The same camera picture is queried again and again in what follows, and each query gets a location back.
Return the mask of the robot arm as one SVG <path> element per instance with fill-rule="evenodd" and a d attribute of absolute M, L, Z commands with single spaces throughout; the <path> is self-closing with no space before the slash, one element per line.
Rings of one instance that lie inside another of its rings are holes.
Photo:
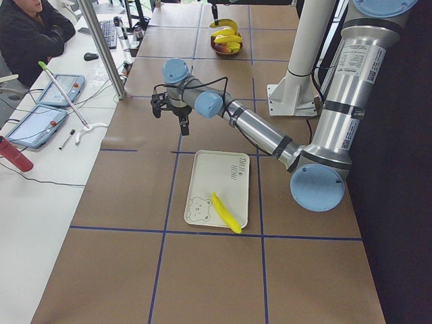
<path fill-rule="evenodd" d="M 314 212 L 333 209 L 344 197 L 352 165 L 349 150 L 386 51 L 400 39 L 414 1 L 349 2 L 331 83 L 322 110 L 316 112 L 309 77 L 335 7 L 335 1 L 304 3 L 287 73 L 279 83 L 267 87 L 272 116 L 318 118 L 309 144 L 296 144 L 225 90 L 202 83 L 189 72 L 186 62 L 177 58 L 163 65 L 165 91 L 152 95 L 153 114 L 172 111 L 183 134 L 188 133 L 191 111 L 206 118 L 223 118 L 285 165 L 292 175 L 291 194 L 301 207 Z"/>

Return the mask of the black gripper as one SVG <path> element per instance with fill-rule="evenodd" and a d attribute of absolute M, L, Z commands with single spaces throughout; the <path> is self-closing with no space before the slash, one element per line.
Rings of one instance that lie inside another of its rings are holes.
<path fill-rule="evenodd" d="M 216 3 L 211 4 L 211 11 L 213 14 L 214 25 L 218 26 L 219 25 L 219 16 L 218 16 L 218 9 L 217 9 Z M 180 131 L 181 131 L 182 136 L 188 136 L 190 134 L 188 116 L 192 112 L 191 106 L 186 105 L 185 103 L 180 102 L 180 101 L 169 101 L 168 105 L 169 105 L 170 110 L 179 119 Z"/>

